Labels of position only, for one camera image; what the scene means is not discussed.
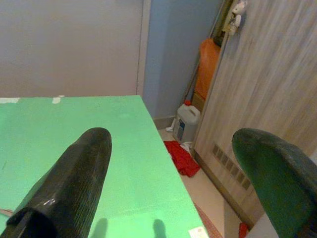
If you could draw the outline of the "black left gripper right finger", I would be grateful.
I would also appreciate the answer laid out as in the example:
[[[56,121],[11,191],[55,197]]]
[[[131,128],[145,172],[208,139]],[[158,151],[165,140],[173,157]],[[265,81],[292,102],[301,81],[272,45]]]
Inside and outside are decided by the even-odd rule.
[[[259,129],[236,131],[232,149],[279,238],[317,238],[317,165]]]

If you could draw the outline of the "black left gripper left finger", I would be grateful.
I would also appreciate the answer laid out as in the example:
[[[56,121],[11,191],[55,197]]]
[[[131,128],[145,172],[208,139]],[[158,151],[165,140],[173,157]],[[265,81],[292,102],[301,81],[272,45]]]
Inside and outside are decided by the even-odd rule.
[[[0,238],[87,238],[111,151],[107,129],[85,131],[29,190]]]

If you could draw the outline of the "small red item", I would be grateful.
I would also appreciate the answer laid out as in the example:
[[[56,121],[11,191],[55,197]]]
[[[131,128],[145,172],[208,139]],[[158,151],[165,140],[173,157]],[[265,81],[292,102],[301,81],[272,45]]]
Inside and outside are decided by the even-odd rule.
[[[245,223],[239,224],[239,233],[238,238],[246,238],[247,234],[249,232],[248,226]]]

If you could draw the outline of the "green table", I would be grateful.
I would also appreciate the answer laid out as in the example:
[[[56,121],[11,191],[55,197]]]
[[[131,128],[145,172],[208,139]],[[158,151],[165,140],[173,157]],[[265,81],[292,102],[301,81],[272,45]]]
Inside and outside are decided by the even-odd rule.
[[[140,97],[52,99],[0,104],[0,209],[15,210],[70,144],[103,127],[112,153],[89,238],[190,238],[204,227]]]

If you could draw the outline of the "white paper label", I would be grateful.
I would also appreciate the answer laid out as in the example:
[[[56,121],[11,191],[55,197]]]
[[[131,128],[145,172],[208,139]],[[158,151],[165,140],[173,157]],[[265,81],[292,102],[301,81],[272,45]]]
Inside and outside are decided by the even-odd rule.
[[[190,229],[188,232],[190,238],[209,238],[208,234],[202,226]]]

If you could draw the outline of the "red cloth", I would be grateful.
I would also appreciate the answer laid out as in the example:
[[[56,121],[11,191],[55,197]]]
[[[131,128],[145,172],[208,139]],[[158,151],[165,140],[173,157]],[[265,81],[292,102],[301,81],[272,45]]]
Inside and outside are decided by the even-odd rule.
[[[181,175],[191,178],[200,170],[201,167],[194,161],[190,153],[177,141],[164,141],[164,145]]]

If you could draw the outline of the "light wooden door with vent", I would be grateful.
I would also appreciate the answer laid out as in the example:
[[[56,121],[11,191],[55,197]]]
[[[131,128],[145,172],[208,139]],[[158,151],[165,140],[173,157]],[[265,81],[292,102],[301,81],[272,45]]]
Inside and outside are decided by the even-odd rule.
[[[268,131],[317,162],[317,0],[247,2],[239,29],[222,44],[194,151],[252,227],[264,210],[235,159],[235,131]]]

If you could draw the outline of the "small white object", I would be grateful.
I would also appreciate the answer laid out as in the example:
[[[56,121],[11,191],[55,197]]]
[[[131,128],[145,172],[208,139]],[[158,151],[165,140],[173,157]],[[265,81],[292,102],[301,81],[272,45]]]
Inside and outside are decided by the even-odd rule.
[[[172,121],[172,123],[171,123],[171,126],[166,127],[165,130],[166,130],[167,132],[173,132],[174,127],[175,127],[175,123],[176,123],[176,118],[173,119],[173,121]]]

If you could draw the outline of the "white plastic jug red cap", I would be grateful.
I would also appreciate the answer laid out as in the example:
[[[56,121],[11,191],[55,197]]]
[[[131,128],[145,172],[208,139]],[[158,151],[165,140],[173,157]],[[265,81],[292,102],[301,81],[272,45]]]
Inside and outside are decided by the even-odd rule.
[[[200,116],[200,111],[189,100],[186,100],[178,108],[173,136],[179,143],[192,142],[194,140]]]

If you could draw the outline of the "thin pole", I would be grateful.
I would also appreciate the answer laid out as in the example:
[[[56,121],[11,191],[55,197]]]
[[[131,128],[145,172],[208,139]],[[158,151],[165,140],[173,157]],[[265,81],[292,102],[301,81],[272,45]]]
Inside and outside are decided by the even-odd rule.
[[[216,23],[217,23],[217,21],[219,19],[219,16],[220,16],[221,11],[222,11],[222,9],[223,9],[223,7],[225,5],[225,2],[226,2],[226,0],[221,0],[221,5],[220,5],[220,7],[218,9],[217,15],[216,15],[216,17],[214,19],[214,23],[213,23],[213,25],[211,27],[211,30],[210,30],[209,34],[208,34],[208,38],[210,38],[212,36],[213,32],[214,32]],[[194,81],[195,81],[196,74],[198,72],[199,62],[200,62],[200,55],[198,55],[198,57],[197,57],[194,71],[193,71],[193,73],[191,75],[191,79],[190,79],[189,83],[187,84],[187,87],[186,87],[186,90],[185,90],[185,93],[184,93],[184,96],[183,96],[181,102],[184,102],[185,100],[187,100],[187,98],[188,98],[188,96],[190,94],[191,88],[193,87],[193,84],[194,84]]]

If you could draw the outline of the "orange bag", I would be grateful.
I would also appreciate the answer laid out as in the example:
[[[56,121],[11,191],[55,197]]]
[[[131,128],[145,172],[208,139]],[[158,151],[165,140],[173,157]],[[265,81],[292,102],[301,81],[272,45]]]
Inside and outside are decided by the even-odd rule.
[[[195,92],[204,100],[207,97],[213,73],[216,69],[219,53],[220,47],[212,38],[207,38],[201,43]]]

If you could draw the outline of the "white plush toy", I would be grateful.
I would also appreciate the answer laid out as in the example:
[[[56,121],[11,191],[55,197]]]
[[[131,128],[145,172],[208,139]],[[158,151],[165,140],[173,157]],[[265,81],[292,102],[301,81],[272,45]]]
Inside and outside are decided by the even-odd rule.
[[[240,27],[242,21],[242,15],[247,9],[247,0],[237,0],[236,4],[231,8],[224,24],[224,32],[233,36],[238,28]]]

